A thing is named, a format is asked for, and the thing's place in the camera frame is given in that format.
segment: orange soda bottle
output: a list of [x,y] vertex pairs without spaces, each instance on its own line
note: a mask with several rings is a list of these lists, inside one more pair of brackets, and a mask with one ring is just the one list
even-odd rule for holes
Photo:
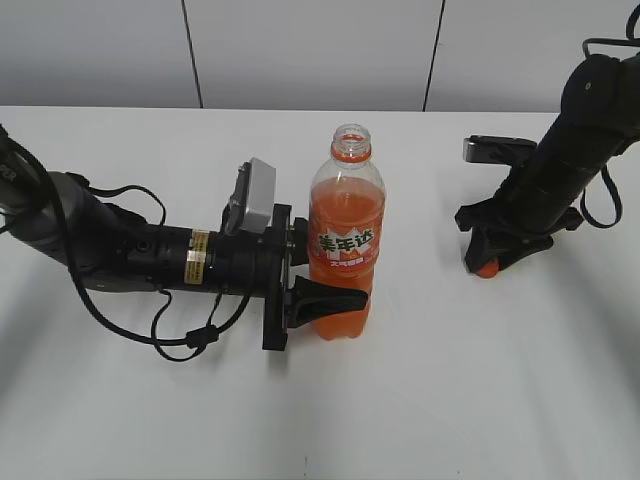
[[[371,163],[371,136],[349,124],[336,130],[329,160],[316,173],[309,207],[311,280],[371,295],[373,267],[380,251],[385,188]],[[338,313],[313,322],[322,338],[355,338],[369,315],[364,310]]]

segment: black robotic arm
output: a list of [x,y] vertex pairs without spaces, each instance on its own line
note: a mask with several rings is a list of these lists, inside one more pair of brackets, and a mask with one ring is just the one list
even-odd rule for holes
[[[640,140],[640,56],[620,61],[590,54],[590,44],[640,46],[633,37],[640,15],[636,7],[627,23],[627,40],[589,39],[587,59],[569,78],[561,113],[538,145],[523,139],[472,136],[465,140],[471,163],[504,163],[508,177],[494,196],[460,208],[462,231],[472,231],[465,256],[470,272],[492,277],[518,260],[553,246],[551,234],[575,230],[584,219],[599,228],[615,225],[622,202],[606,168]],[[586,208],[587,184],[602,173],[616,207],[605,225]],[[583,193],[582,215],[571,204]]]
[[[263,349],[284,350],[287,329],[316,318],[361,310],[367,294],[321,285],[296,277],[289,268],[308,263],[307,221],[291,224],[289,205],[273,204],[275,169],[252,159],[239,169],[236,188],[223,211],[219,232],[164,225],[166,211],[144,187],[92,188],[82,176],[48,172],[0,127],[0,208],[5,226],[16,239],[67,265],[90,313],[106,328],[130,340],[153,345],[170,360],[202,353],[243,313],[250,297],[263,297]],[[101,197],[128,190],[151,195],[163,209],[152,225],[140,215]],[[103,292],[159,291],[169,298],[152,322],[151,335],[129,332],[104,317],[87,289]],[[158,319],[171,301],[169,290],[242,295],[236,312],[220,326],[206,325],[184,338],[158,339]],[[162,347],[187,346],[186,358],[174,358]]]

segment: white table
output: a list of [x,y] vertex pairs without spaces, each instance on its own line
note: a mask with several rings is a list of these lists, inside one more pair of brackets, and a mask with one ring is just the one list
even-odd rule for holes
[[[372,132],[388,190],[365,333],[324,342],[302,328],[284,355],[261,351],[253,300],[200,358],[168,363],[100,327],[63,267],[2,236],[0,478],[638,478],[640,148],[612,162],[626,207],[616,228],[561,233],[491,281],[461,262],[469,235],[454,213],[507,173],[463,163],[463,137],[537,140],[553,117],[0,108],[47,168],[99,188],[144,184],[172,225],[217,228],[251,156],[277,167],[276,200],[306,215],[345,122]],[[118,202],[159,216],[143,195]],[[612,215],[599,182],[589,204]],[[176,297],[163,335],[201,325],[213,300]],[[145,334],[164,301],[94,298]]]

